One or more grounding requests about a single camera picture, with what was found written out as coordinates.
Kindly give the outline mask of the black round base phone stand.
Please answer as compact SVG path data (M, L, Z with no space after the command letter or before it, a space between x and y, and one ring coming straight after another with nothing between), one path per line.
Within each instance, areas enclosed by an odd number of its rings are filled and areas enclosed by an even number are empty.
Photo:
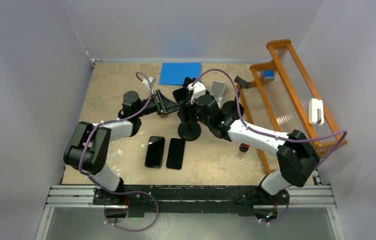
M201 135L201 127L197 122L181 122L177 131L181 139L189 142L196 140Z

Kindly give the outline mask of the black phone purple edge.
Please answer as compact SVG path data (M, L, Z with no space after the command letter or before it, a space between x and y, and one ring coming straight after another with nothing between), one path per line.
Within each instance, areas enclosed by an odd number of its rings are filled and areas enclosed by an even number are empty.
M172 92L172 95L174 97L174 100L177 104L183 101L190 101L191 100L191 94L188 88L182 87L179 89L176 89Z

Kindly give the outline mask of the black phone white stripe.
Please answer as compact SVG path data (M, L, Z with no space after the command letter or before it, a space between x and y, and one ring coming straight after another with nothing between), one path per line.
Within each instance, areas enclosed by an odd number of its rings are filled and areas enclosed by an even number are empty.
M165 138L151 136L148 140L144 165L147 168L160 168L162 166Z

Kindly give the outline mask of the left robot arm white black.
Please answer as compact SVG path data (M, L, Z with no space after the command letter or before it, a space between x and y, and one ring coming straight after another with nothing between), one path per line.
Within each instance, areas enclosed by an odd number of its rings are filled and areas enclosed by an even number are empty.
M63 162L88 177L105 193L112 204L117 205L125 198L124 181L106 165L109 143L120 138L135 136L142 116L156 113L166 116L179 110L179 104L156 90L146 99L137 92L123 95L118 119L104 123L80 121L63 154Z

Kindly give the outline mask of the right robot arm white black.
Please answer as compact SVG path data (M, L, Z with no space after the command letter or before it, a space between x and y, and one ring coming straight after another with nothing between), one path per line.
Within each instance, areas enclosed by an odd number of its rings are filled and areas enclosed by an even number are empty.
M233 118L225 114L208 94L194 102L181 100L178 116L184 124L202 123L218 139L246 144L277 158L279 168L267 174L257 186L257 199L264 204L283 189L303 187L320 162L319 155L303 132L278 132L249 124L242 117Z

